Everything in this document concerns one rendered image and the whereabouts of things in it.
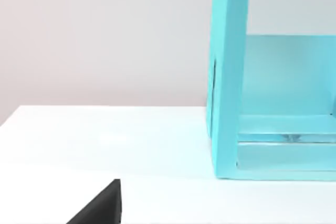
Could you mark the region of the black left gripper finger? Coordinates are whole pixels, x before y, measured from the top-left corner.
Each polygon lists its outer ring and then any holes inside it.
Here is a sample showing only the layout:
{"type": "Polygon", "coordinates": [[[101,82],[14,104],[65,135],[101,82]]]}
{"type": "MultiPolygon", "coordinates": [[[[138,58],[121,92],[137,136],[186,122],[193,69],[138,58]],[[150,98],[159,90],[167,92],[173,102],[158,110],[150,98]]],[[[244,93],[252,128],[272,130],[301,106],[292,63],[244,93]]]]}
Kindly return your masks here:
{"type": "Polygon", "coordinates": [[[66,224],[121,224],[121,180],[114,179],[66,224]]]}

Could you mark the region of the light blue rack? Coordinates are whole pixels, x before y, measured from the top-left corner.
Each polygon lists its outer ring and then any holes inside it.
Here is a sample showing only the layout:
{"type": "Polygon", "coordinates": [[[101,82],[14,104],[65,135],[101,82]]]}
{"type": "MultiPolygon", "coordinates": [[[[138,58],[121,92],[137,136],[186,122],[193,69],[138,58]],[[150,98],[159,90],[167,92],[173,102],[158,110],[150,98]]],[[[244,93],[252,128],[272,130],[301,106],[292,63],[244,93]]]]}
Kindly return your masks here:
{"type": "Polygon", "coordinates": [[[336,0],[212,0],[206,125],[217,178],[336,182],[336,0]]]}

